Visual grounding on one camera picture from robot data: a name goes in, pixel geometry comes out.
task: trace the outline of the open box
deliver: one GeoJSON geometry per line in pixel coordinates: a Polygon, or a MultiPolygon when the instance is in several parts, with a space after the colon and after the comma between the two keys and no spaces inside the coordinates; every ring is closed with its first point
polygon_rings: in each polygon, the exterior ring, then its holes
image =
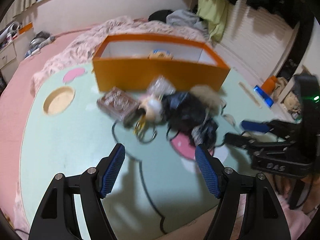
{"type": "Polygon", "coordinates": [[[152,33],[108,36],[92,61],[100,91],[146,90],[160,75],[180,91],[199,84],[219,90],[230,70],[205,43],[152,33]],[[170,51],[173,59],[149,59],[156,49],[170,51]]]}

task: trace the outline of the screw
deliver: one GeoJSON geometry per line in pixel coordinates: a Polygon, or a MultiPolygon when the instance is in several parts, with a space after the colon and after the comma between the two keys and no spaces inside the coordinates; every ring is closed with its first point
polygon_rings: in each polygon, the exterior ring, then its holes
{"type": "Polygon", "coordinates": [[[265,179],[266,176],[263,173],[258,173],[258,178],[259,179],[265,179]]]}
{"type": "Polygon", "coordinates": [[[97,171],[97,169],[94,167],[88,169],[89,174],[94,174],[96,171],[97,171]]]}
{"type": "Polygon", "coordinates": [[[54,176],[54,178],[55,178],[56,180],[62,179],[62,174],[61,174],[61,173],[58,173],[56,176],[54,176]]]}
{"type": "Polygon", "coordinates": [[[232,169],[232,168],[230,168],[230,167],[226,167],[226,168],[224,168],[224,171],[225,171],[225,173],[228,173],[228,174],[233,173],[233,169],[232,169]]]}

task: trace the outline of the pink bed sheet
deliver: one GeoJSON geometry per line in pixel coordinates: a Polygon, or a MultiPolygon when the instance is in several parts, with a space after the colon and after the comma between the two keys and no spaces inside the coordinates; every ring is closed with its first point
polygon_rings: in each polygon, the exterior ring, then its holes
{"type": "Polygon", "coordinates": [[[31,77],[42,70],[51,57],[62,52],[84,31],[59,35],[39,54],[23,60],[0,98],[0,208],[14,219],[13,206],[19,189],[20,149],[24,127],[34,97],[30,94],[31,77]]]}

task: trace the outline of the paper roll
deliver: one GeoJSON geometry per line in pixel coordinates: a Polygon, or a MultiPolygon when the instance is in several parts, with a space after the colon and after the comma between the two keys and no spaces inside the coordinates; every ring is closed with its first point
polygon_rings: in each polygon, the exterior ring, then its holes
{"type": "Polygon", "coordinates": [[[3,33],[1,33],[0,42],[4,41],[4,39],[7,37],[8,33],[13,33],[16,30],[18,30],[18,28],[19,28],[19,23],[18,22],[13,22],[12,24],[10,24],[9,27],[6,28],[3,33]]]}

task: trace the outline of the pink fluffy blanket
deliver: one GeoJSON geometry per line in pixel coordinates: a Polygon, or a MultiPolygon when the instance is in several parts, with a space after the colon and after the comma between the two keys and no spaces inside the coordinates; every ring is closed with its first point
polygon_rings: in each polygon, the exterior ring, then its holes
{"type": "Polygon", "coordinates": [[[63,52],[49,59],[44,64],[44,68],[33,75],[31,94],[35,96],[42,84],[52,74],[66,67],[91,60],[95,47],[102,43],[108,35],[125,33],[160,33],[206,42],[199,31],[189,27],[173,27],[158,21],[146,22],[145,20],[133,20],[128,16],[121,16],[108,20],[81,34],[63,52]]]}

